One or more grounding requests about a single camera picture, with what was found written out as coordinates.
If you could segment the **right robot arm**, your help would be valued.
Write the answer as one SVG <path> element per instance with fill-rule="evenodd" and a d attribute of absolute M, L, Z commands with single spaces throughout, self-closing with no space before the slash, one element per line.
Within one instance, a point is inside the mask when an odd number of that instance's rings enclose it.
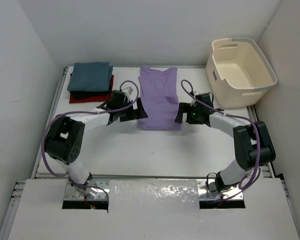
<path fill-rule="evenodd" d="M 220 108 L 214 109 L 208 93 L 195 95 L 191 103 L 181 102 L 174 121 L 181 124 L 184 114 L 188 124 L 206 125 L 233 138 L 235 159 L 215 175 L 214 182 L 207 185 L 210 192 L 221 193 L 235 185 L 239 185 L 240 189 L 248 187 L 256 179 L 258 168 L 276 158 L 270 134 L 263 121 L 251 122 L 246 117 L 226 114 Z M 252 173 L 253 180 L 242 185 L 248 173 Z"/>

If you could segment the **red t-shirt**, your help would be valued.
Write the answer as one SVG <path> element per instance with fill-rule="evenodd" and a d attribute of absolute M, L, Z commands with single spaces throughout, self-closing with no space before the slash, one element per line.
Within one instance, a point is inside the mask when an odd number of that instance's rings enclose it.
<path fill-rule="evenodd" d="M 110 78 L 110 82 L 113 82 L 113 84 L 114 84 L 114 76 L 113 75 Z M 110 97 L 111 92 L 108 95 L 108 97 L 88 97 L 88 98 L 83 98 L 83 99 L 74 99 L 73 96 L 70 94 L 69 103 L 77 104 L 77 103 L 105 102 Z"/>

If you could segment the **blue-grey t-shirt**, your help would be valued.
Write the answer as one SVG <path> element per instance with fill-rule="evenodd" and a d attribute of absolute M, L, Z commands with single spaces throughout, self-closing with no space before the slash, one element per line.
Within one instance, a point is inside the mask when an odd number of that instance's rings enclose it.
<path fill-rule="evenodd" d="M 109 89 L 113 66 L 110 62 L 77 62 L 67 86 L 69 92 L 105 92 Z"/>

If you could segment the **purple t-shirt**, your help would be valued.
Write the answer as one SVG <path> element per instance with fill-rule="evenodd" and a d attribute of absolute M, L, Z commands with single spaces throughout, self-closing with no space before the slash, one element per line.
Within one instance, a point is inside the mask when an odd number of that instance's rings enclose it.
<path fill-rule="evenodd" d="M 140 68 L 140 99 L 147 114 L 147 118 L 137 121 L 140 130 L 181 130 L 181 124 L 175 122 L 179 110 L 177 72 L 176 67 L 167 70 Z"/>

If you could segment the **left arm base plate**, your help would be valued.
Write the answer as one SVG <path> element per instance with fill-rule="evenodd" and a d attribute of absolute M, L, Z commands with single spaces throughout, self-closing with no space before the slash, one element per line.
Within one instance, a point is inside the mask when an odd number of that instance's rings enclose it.
<path fill-rule="evenodd" d="M 88 183 L 88 188 L 80 188 L 73 185 L 69 180 L 66 183 L 64 201 L 107 201 L 107 194 L 110 192 L 110 181 L 108 179 L 94 178 Z"/>

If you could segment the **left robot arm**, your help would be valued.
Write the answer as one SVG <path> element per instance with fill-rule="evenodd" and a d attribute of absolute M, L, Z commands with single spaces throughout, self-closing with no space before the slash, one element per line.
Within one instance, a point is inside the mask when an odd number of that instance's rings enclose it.
<path fill-rule="evenodd" d="M 127 90 L 114 90 L 110 99 L 92 111 L 72 111 L 57 115 L 49 123 L 43 134 L 41 154 L 46 168 L 52 175 L 64 175 L 78 188 L 91 186 L 92 175 L 79 159 L 84 134 L 98 127 L 120 122 L 145 119 L 148 115 L 140 97 L 130 99 Z M 46 155 L 56 160 L 65 174 L 54 173 L 47 162 Z"/>

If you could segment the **black t-shirt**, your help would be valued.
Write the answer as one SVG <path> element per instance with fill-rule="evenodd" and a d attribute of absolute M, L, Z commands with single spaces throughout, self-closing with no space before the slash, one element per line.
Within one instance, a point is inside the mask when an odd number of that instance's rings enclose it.
<path fill-rule="evenodd" d="M 109 88 L 106 91 L 71 91 L 70 94 L 73 96 L 74 99 L 85 99 L 92 97 L 107 98 L 111 93 L 112 88 L 113 82 L 111 81 L 109 84 Z"/>

